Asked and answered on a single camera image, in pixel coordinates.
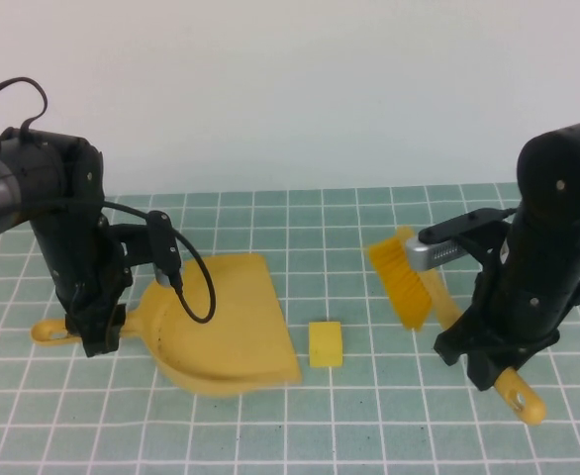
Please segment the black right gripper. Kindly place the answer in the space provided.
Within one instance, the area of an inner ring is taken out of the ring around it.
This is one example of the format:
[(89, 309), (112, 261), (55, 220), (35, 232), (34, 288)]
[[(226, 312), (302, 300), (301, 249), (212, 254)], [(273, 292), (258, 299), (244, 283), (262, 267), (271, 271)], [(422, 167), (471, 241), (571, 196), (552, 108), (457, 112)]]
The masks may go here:
[(516, 377), (530, 358), (557, 343), (559, 325), (578, 305), (578, 265), (508, 270), (489, 262), (477, 274), (470, 306), (439, 334), (434, 350), (448, 366), (465, 354), (468, 378), (487, 391), (499, 374)]

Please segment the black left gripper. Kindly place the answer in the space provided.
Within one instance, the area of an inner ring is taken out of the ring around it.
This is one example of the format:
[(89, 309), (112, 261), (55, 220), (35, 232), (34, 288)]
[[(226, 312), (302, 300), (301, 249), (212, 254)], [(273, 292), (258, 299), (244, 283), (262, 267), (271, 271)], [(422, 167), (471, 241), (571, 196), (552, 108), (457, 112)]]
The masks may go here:
[(126, 306), (119, 301), (133, 282), (122, 244), (49, 242), (47, 266), (66, 310), (65, 328), (80, 339), (86, 356), (117, 351), (126, 322)]

